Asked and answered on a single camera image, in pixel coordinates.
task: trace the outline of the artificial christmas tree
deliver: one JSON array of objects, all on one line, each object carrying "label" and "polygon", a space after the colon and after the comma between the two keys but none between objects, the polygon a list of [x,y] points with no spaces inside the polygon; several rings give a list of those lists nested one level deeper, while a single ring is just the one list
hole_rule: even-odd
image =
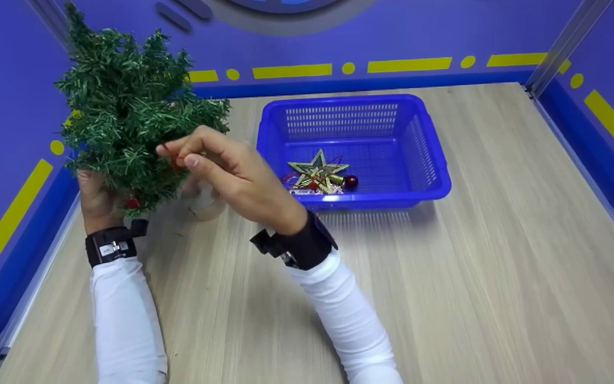
[{"label": "artificial christmas tree", "polygon": [[160,29],[139,46],[131,34],[92,31],[66,3],[73,67],[55,84],[73,113],[61,134],[75,150],[71,170],[105,176],[105,187],[125,202],[127,216],[152,211],[176,197],[185,169],[156,154],[158,144],[207,125],[226,133],[229,100],[196,97],[185,51],[167,52]]}]

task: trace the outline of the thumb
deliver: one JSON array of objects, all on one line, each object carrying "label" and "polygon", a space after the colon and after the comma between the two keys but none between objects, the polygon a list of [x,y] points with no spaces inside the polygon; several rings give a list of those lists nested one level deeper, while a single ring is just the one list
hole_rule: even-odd
[{"label": "thumb", "polygon": [[234,175],[223,170],[214,161],[204,156],[190,154],[184,158],[183,163],[193,175],[209,182],[214,189],[219,190],[222,194],[236,182]]},{"label": "thumb", "polygon": [[87,196],[98,194],[103,185],[101,175],[90,170],[79,170],[77,181],[80,186],[80,193]]}]

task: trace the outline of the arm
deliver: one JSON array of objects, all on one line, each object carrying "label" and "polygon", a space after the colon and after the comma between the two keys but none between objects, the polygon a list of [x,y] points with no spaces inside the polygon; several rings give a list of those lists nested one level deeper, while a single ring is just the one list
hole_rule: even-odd
[{"label": "arm", "polygon": [[[156,151],[174,158],[195,178],[209,182],[241,216],[275,229],[283,251],[294,259],[288,263],[295,262],[300,268],[291,268],[290,275],[314,303],[351,384],[402,383],[387,334],[354,275],[333,251],[332,239],[326,245],[324,238],[310,243],[312,227],[305,223],[311,216],[256,150],[199,126],[189,136],[169,141]],[[268,234],[260,233],[253,243],[264,248],[267,238]],[[318,251],[307,250],[309,245]],[[270,248],[261,251],[283,258],[281,252],[275,252],[277,248]]]},{"label": "arm", "polygon": [[167,357],[156,306],[136,252],[113,260],[96,251],[95,234],[122,228],[124,218],[99,174],[80,171],[80,206],[92,267],[99,384],[164,384]]},{"label": "arm", "polygon": [[167,356],[151,291],[136,258],[93,267],[99,384],[164,384]]},{"label": "arm", "polygon": [[387,333],[338,251],[310,270],[287,269],[314,304],[349,382],[402,384]]}]

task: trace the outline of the fingernail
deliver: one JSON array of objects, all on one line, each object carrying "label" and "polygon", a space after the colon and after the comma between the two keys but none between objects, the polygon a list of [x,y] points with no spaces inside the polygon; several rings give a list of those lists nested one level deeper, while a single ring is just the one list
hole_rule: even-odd
[{"label": "fingernail", "polygon": [[186,156],[183,162],[186,164],[187,167],[193,168],[198,165],[198,162],[200,162],[200,160],[198,159],[198,156],[192,154]]}]

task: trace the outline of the black wrist strap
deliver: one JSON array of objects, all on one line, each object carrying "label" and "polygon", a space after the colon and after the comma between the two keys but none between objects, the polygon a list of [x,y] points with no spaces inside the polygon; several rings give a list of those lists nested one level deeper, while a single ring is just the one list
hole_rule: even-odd
[{"label": "black wrist strap", "polygon": [[131,228],[112,227],[88,235],[85,239],[85,247],[87,259],[92,268],[118,258],[135,257],[134,238],[145,236],[147,229],[147,220],[134,219]]},{"label": "black wrist strap", "polygon": [[258,250],[281,258],[288,267],[310,270],[321,264],[338,245],[314,212],[307,211],[307,223],[299,233],[291,236],[273,234],[266,229],[251,238]]}]

